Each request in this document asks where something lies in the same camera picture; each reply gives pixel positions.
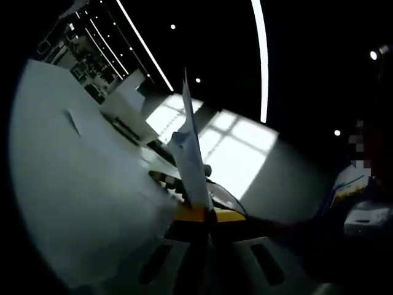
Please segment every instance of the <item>yellow object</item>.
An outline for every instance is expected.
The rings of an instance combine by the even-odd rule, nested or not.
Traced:
[[[218,222],[246,220],[246,218],[242,214],[232,210],[215,208],[214,211],[216,212]],[[175,220],[203,222],[204,206],[194,206],[192,209],[182,206],[177,212],[177,215],[175,216]]]
[[[215,208],[218,222],[242,221],[246,218],[239,212]]]

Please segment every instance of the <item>dark ceiling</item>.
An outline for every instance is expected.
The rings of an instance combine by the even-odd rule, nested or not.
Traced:
[[[181,92],[186,66],[194,98],[259,122],[260,54],[251,0],[121,2],[175,92]],[[336,164],[373,99],[379,63],[370,51],[392,41],[389,9],[382,1],[261,5],[269,58],[267,125],[313,160]],[[116,0],[92,0],[79,13],[79,26],[94,31],[92,18],[111,36],[107,41],[123,54],[126,68],[142,67],[158,89],[169,91]],[[341,136],[333,134],[336,129]]]

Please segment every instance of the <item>sheet of paper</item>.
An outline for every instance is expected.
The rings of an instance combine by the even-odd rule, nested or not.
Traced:
[[[185,72],[183,102],[186,113],[184,125],[174,132],[168,147],[174,157],[181,180],[192,205],[212,209],[212,201],[206,187],[202,156],[193,117],[191,96]]]

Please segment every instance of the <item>window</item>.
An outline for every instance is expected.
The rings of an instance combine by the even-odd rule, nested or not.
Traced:
[[[194,113],[202,106],[202,102],[192,100]],[[182,127],[185,122],[185,109],[180,94],[168,97],[146,120],[158,133],[158,139],[163,143],[171,140],[173,132]]]
[[[277,133],[234,113],[222,111],[199,137],[203,162],[212,166],[210,178],[239,200],[265,163]]]

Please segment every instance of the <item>led strip light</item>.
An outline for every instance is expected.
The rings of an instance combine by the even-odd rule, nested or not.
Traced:
[[[101,52],[101,54],[103,55],[103,57],[106,59],[106,61],[109,63],[109,65],[112,67],[112,69],[116,72],[116,74],[119,76],[119,78],[121,78],[121,80],[123,80],[122,76],[119,74],[119,72],[115,69],[115,67],[112,65],[111,61],[108,60],[108,58],[106,57],[106,55],[104,54],[104,52],[101,50],[101,48],[98,46],[98,44],[96,43],[96,41],[94,40],[93,36],[90,34],[90,32],[88,31],[88,29],[86,29],[87,34],[90,36],[90,38],[93,40],[95,46],[97,46],[98,50]]]
[[[265,31],[265,22],[263,21],[262,7],[260,0],[251,0],[252,9],[254,10],[255,22],[257,24],[258,41],[259,41],[259,54],[260,54],[260,74],[261,74],[261,110],[260,120],[266,123],[268,113],[268,84],[269,84],[269,71],[268,71],[268,46]]]
[[[96,25],[94,24],[93,20],[90,19],[91,24],[94,26],[94,29],[96,29],[98,35],[101,37],[101,39],[104,41],[105,45],[108,47],[109,51],[113,54],[113,56],[115,57],[115,59],[117,60],[117,62],[120,64],[120,66],[122,66],[123,70],[126,72],[127,75],[129,75],[129,72],[125,69],[124,65],[120,62],[120,60],[117,58],[116,54],[113,52],[113,50],[111,49],[111,47],[109,46],[109,44],[105,41],[105,39],[103,38],[103,35],[101,35],[101,33],[98,31],[98,28],[96,27]]]
[[[128,22],[130,23],[132,29],[134,30],[135,34],[137,35],[138,39],[141,41],[143,47],[145,48],[147,54],[149,55],[149,57],[151,58],[151,60],[153,61],[155,67],[158,69],[158,72],[161,74],[161,77],[164,79],[165,83],[167,84],[168,88],[173,91],[173,87],[172,85],[169,83],[168,79],[165,77],[163,71],[161,70],[160,66],[158,65],[158,63],[155,61],[152,53],[150,52],[150,50],[147,48],[146,43],[143,41],[141,35],[139,34],[139,32],[137,31],[136,27],[134,26],[134,23],[131,21],[130,16],[128,15],[128,13],[125,11],[123,4],[120,2],[120,0],[116,0],[117,4],[119,5],[120,9],[122,10],[124,16],[126,17],[126,19],[128,20]]]

